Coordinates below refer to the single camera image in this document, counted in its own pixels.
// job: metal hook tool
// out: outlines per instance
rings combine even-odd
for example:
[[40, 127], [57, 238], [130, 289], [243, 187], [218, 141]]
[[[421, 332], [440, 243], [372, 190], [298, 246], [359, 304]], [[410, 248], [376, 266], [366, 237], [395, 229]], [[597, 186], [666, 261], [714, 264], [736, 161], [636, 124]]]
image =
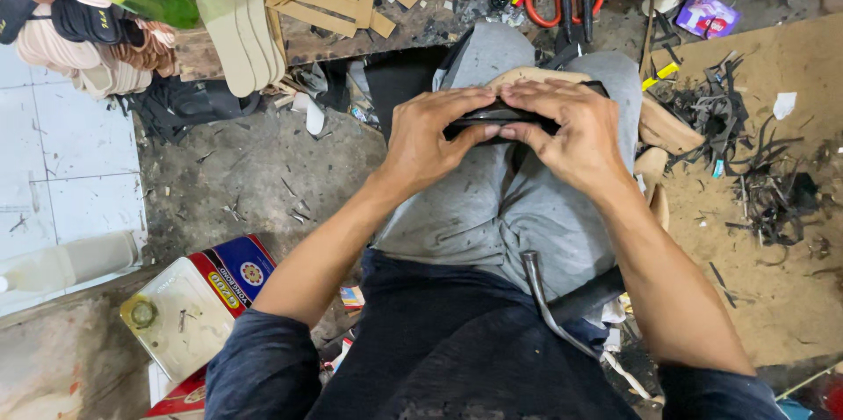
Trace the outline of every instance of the metal hook tool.
[[562, 329], [556, 324], [553, 319], [551, 310], [547, 307], [547, 300], [544, 298], [544, 287], [541, 283], [541, 275], [539, 273], [539, 253], [536, 251], [524, 251], [521, 253], [521, 263], [524, 266], [524, 272], [527, 274], [527, 282], [530, 284], [530, 291], [533, 292], [536, 305], [539, 306], [541, 317], [544, 323], [556, 334], [556, 336], [570, 342], [575, 348], [586, 353], [588, 356], [599, 360], [600, 355], [593, 349], [589, 348], [585, 343], [571, 336], [571, 333]]

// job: person's left hand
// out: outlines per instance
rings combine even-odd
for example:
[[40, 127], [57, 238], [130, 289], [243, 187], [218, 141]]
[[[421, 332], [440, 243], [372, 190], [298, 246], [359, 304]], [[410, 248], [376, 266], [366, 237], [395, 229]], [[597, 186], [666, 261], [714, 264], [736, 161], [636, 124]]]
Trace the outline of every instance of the person's left hand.
[[442, 131], [466, 112], [490, 105], [486, 88], [423, 93], [395, 107], [384, 163], [372, 177], [396, 196], [409, 198], [456, 168], [470, 148], [497, 135], [500, 126], [471, 126], [448, 142]]

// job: forearm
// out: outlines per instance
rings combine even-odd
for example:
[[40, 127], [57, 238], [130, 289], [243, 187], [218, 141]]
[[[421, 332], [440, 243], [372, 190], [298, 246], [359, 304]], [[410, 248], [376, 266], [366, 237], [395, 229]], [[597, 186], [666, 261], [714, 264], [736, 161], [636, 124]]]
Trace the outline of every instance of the forearm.
[[403, 200], [373, 174], [278, 265], [253, 308], [316, 326], [364, 245]]
[[754, 375], [716, 289], [652, 216], [631, 178], [594, 197], [652, 356]]

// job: dirty floor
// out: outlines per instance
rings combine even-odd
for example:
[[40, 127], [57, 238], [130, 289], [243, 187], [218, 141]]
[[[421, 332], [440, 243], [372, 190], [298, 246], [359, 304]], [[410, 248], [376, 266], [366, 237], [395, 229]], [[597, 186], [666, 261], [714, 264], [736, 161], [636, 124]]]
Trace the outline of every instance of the dirty floor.
[[[606, 3], [595, 23], [597, 50], [620, 50], [635, 61], [641, 59], [647, 20], [640, 10], [640, 1]], [[821, 15], [819, 0], [722, 2], [743, 12], [734, 33]], [[698, 40], [688, 34], [683, 37], [686, 42]], [[551, 33], [542, 32], [534, 44], [552, 50], [552, 42]], [[162, 147], [158, 142], [153, 143], [138, 127], [142, 184], [148, 192], [149, 240], [143, 254], [144, 263], [151, 263], [154, 258], [158, 264], [169, 264], [181, 255], [243, 233], [257, 233], [279, 262], [308, 232], [341, 207], [385, 156], [383, 137], [350, 115], [328, 111], [324, 132], [328, 131], [332, 134], [314, 141], [304, 128], [304, 115], [276, 112], [274, 106], [237, 121], [197, 126], [178, 146]], [[196, 163], [211, 151], [214, 153], [201, 164]], [[671, 191], [683, 189], [679, 185]], [[720, 192], [711, 197], [723, 199], [728, 195]], [[226, 206], [233, 208], [235, 203], [244, 219], [235, 220], [232, 214], [222, 210]], [[310, 220], [302, 224], [289, 216], [293, 208]], [[693, 220], [698, 216], [696, 211], [697, 208], [690, 206], [671, 207], [671, 220]], [[697, 237], [698, 233], [689, 232], [687, 238]], [[687, 238], [677, 237], [683, 244]], [[337, 297], [314, 330], [313, 339], [319, 347], [343, 333], [353, 321], [345, 315]], [[827, 361], [828, 357], [824, 356], [817, 363]], [[630, 367], [627, 370], [636, 376], [652, 376], [645, 361], [637, 364], [640, 372]], [[775, 373], [779, 384], [791, 381], [781, 370]], [[802, 371], [795, 372], [793, 381], [798, 381], [801, 374]], [[621, 391], [626, 389], [623, 383], [618, 386]]]

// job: white tile floor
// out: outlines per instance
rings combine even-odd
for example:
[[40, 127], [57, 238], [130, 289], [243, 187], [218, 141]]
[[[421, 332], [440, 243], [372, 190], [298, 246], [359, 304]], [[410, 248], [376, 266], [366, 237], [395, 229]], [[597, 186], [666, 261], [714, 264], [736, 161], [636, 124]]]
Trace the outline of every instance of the white tile floor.
[[[0, 46], [0, 69], [0, 262], [119, 230], [131, 230], [143, 246], [132, 116], [108, 111], [59, 73], [23, 63], [14, 47]], [[0, 294], [0, 316], [121, 274], [51, 294]]]

